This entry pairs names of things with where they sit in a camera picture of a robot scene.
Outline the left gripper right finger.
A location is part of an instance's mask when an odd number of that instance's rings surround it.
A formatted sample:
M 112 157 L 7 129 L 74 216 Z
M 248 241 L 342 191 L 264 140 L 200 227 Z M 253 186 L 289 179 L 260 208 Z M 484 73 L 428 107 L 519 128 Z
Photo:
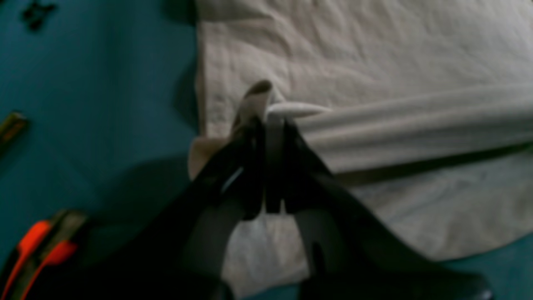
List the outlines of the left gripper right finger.
M 288 210 L 310 246 L 300 300 L 492 300 L 487 279 L 452 271 L 403 243 L 333 177 L 292 121 L 284 122 Z

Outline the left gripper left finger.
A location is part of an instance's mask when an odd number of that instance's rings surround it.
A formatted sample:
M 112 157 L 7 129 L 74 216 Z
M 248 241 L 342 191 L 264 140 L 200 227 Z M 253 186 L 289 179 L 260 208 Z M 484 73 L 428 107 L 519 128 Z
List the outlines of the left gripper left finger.
M 86 268 L 48 272 L 31 300 L 232 300 L 221 279 L 236 224 L 261 208 L 264 127 L 254 118 L 137 236 Z

